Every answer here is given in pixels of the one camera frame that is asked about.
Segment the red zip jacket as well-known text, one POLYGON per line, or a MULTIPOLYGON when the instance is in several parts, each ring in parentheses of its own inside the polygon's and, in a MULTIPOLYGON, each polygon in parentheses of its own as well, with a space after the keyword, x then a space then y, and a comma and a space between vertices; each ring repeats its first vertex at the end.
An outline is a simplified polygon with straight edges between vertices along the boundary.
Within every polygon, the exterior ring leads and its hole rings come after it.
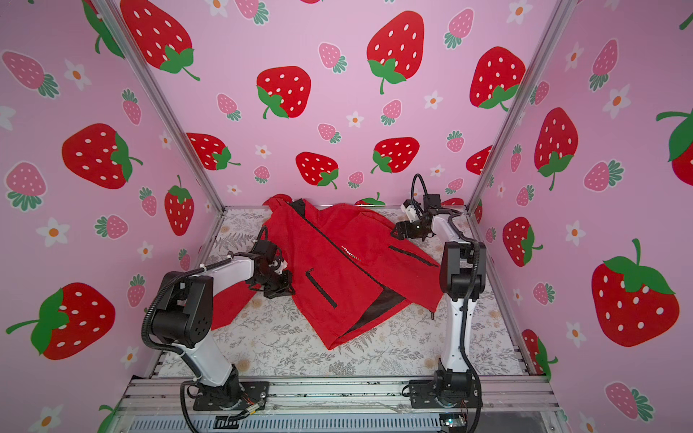
POLYGON ((435 312, 440 265, 392 236, 385 216, 349 204, 319 209, 308 200, 268 200, 270 218, 222 233, 222 251, 247 252, 261 237, 278 247, 292 274, 292 300, 328 350, 416 304, 435 312))

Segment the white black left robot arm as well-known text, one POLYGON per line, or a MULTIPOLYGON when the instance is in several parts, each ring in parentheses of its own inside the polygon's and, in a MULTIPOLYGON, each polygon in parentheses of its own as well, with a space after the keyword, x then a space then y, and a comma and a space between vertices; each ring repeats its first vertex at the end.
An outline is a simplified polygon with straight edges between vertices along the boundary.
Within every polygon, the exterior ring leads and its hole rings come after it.
POLYGON ((187 272, 168 272, 147 310, 141 328, 144 344, 178 355, 193 372, 182 398, 197 411, 241 411, 261 405, 269 384, 242 384, 236 366, 211 335, 214 297, 236 284, 260 289, 270 298, 292 296, 292 273, 279 247, 257 240, 248 253, 233 254, 187 272))

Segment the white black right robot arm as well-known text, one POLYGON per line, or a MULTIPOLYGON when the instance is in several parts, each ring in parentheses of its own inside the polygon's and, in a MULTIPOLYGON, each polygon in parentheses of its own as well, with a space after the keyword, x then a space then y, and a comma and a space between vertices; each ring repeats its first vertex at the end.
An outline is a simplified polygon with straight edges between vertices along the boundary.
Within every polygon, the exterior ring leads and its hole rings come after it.
POLYGON ((440 289, 447 310, 443 355, 431 380, 412 380, 402 389, 414 409, 483 406, 481 381, 468 357, 471 325, 476 303, 485 291, 485 245, 465 236, 455 224, 461 213, 445 209, 438 194, 419 203, 410 198, 402 204, 407 215, 395 224, 398 239, 421 239, 435 235, 444 241, 440 263, 440 289))

